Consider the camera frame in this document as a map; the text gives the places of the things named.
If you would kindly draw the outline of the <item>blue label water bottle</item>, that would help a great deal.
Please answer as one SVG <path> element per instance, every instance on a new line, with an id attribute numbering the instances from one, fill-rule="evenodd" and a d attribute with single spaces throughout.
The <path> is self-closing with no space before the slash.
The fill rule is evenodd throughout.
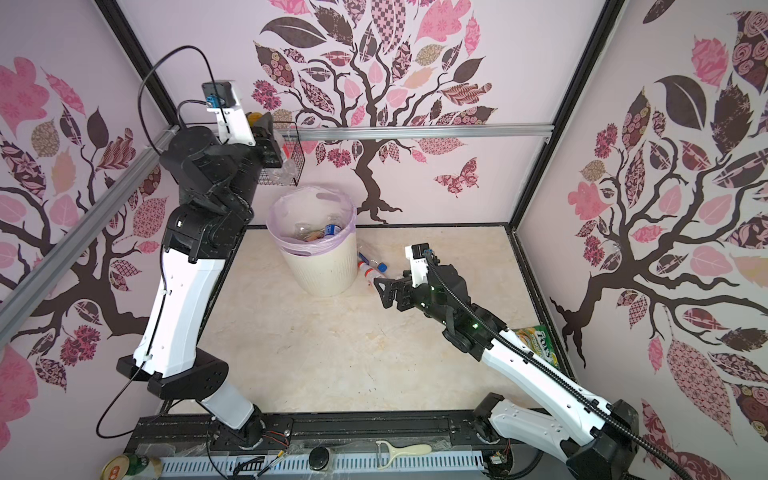
<path id="1" fill-rule="evenodd" d="M 325 236 L 335 236 L 343 231 L 343 227 L 337 224 L 328 224 L 324 227 Z"/>

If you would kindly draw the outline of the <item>brown coffee bottle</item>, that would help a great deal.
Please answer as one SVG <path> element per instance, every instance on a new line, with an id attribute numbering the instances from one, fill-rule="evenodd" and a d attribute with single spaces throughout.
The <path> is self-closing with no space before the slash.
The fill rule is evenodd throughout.
<path id="1" fill-rule="evenodd" d="M 301 230 L 298 234 L 298 239 L 304 242 L 315 242 L 322 240 L 325 237 L 324 229 L 305 229 Z"/>

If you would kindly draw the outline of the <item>red cap white bottle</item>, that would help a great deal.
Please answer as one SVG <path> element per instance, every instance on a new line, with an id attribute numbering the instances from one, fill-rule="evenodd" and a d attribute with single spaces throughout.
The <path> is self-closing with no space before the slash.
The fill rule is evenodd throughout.
<path id="1" fill-rule="evenodd" d="M 361 266 L 361 272 L 363 273 L 364 278 L 370 284 L 374 284 L 376 279 L 385 278 L 385 275 L 383 275 L 378 269 L 371 268 L 370 266 Z"/>

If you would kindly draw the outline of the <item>yellow cap red label bottle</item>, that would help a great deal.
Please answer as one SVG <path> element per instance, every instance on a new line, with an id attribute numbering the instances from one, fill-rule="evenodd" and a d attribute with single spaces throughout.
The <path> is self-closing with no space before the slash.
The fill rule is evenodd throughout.
<path id="1" fill-rule="evenodd" d="M 249 112 L 246 118 L 256 146 L 263 155 L 263 169 L 259 182 L 263 185 L 295 185 L 296 164 L 288 152 L 288 144 L 284 137 L 279 132 L 274 132 L 272 116 Z"/>

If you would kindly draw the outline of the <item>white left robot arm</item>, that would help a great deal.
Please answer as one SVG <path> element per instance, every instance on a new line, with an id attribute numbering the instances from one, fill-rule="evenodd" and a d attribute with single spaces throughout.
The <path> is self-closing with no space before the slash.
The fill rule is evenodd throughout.
<path id="1" fill-rule="evenodd" d="M 202 125 L 174 135 L 160 156 L 179 186 L 160 247 L 161 280 L 139 346 L 117 364 L 158 398 L 193 400 L 250 443 L 261 434 L 260 413 L 198 337 L 219 277 L 253 219 L 260 174 L 282 163 L 269 114 L 227 140 Z"/>

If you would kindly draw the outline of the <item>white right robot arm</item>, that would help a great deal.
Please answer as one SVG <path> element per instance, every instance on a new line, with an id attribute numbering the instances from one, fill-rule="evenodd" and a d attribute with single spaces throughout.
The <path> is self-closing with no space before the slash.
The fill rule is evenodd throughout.
<path id="1" fill-rule="evenodd" d="M 417 309 L 440 323 L 457 350 L 497 371 L 540 405 L 526 409 L 500 395 L 477 408 L 481 435 L 527 444 L 561 461 L 576 479 L 626 479 L 638 453 L 636 411 L 586 391 L 527 347 L 489 310 L 471 301 L 451 265 L 424 266 L 373 282 L 384 307 Z"/>

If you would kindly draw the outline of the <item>cream waste bin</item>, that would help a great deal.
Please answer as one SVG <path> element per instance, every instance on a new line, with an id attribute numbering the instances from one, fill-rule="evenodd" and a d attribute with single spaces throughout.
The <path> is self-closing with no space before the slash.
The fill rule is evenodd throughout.
<path id="1" fill-rule="evenodd" d="M 272 238 L 298 285 L 308 294 L 332 297 L 346 291 L 358 275 L 357 231 L 315 242 Z"/>

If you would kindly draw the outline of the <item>purple bin liner bag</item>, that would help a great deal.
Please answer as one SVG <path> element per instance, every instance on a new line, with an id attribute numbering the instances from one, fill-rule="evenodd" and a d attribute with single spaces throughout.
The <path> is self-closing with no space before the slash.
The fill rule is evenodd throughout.
<path id="1" fill-rule="evenodd" d="M 298 239 L 305 229 L 324 229 L 328 224 L 356 230 L 356 208 L 351 198 L 336 189 L 316 185 L 299 187 L 278 198 L 269 208 L 266 227 L 271 236 Z"/>

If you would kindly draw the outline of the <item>blue cap clear bottle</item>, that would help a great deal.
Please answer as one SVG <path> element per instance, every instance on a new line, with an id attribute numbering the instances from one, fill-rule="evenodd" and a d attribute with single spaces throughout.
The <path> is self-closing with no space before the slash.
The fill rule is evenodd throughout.
<path id="1" fill-rule="evenodd" d="M 359 258 L 371 268 L 381 273 L 385 273 L 388 270 L 388 265 L 384 262 L 383 256 L 373 246 L 359 240 L 357 249 Z"/>

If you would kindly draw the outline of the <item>green yellow snack bag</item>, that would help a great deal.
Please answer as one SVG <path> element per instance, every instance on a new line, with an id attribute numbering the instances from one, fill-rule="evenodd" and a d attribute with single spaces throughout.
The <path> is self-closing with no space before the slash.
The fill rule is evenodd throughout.
<path id="1" fill-rule="evenodd" d="M 517 337 L 548 364 L 558 369 L 559 359 L 547 328 L 543 325 L 514 329 Z"/>

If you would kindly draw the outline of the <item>cream vegetable peeler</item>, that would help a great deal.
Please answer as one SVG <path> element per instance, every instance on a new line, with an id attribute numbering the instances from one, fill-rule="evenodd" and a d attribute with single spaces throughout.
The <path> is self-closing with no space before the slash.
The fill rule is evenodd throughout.
<path id="1" fill-rule="evenodd" d="M 390 468 L 401 457 L 425 456 L 433 451 L 432 446 L 426 443 L 396 447 L 389 441 L 375 440 L 374 444 L 376 446 L 376 468 L 378 470 Z"/>

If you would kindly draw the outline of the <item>black round knob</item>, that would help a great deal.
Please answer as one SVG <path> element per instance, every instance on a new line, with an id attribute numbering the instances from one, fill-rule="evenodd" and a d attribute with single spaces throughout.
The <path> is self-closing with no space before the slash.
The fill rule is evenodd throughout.
<path id="1" fill-rule="evenodd" d="M 313 448 L 308 455 L 308 467 L 311 471 L 326 471 L 331 463 L 331 450 L 324 446 Z"/>

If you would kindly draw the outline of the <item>green tin can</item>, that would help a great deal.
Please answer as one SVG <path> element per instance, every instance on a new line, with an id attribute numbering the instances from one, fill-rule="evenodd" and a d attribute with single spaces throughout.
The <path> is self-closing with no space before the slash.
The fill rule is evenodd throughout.
<path id="1" fill-rule="evenodd" d="M 108 461 L 99 476 L 100 480 L 159 479 L 162 462 L 158 458 L 123 454 Z"/>

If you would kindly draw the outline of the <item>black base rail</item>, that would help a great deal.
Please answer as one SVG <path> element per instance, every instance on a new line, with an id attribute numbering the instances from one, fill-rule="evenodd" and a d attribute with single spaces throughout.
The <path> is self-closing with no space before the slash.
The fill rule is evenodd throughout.
<path id="1" fill-rule="evenodd" d="M 409 442 L 448 442 L 448 450 L 503 450 L 514 440 L 488 443 L 475 429 L 471 410 L 382 411 L 332 413 L 267 413 L 262 440 L 241 447 L 233 433 L 206 414 L 170 414 L 158 420 L 144 417 L 124 448 L 126 453 L 175 453 L 200 447 L 234 455 L 267 453 L 283 446 L 294 449 L 387 440 L 397 446 Z"/>

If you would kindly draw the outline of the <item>aluminium frame bar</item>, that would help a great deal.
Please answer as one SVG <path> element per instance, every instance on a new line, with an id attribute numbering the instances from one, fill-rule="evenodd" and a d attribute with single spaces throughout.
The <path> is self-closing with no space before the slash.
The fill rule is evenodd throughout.
<path id="1" fill-rule="evenodd" d="M 63 239 L 53 246 L 41 263 L 14 288 L 1 305 L 2 345 L 11 341 L 37 306 L 105 228 L 109 219 L 158 165 L 159 155 L 154 150 L 143 151 Z"/>

